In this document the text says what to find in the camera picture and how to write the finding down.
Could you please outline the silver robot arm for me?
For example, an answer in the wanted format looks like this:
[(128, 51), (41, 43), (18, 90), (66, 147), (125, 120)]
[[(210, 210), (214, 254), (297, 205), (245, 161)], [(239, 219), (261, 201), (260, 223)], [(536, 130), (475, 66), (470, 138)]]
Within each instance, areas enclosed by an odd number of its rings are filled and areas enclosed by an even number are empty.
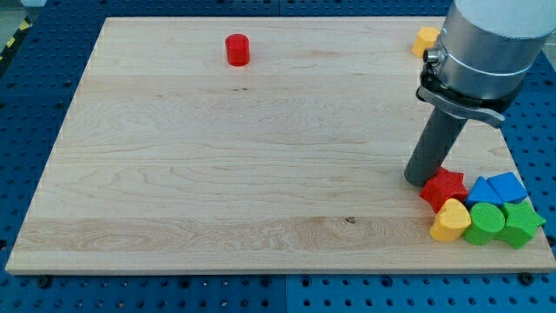
[(555, 0), (454, 0), (425, 50), (418, 96), (431, 123), (478, 120), (494, 128), (555, 31)]

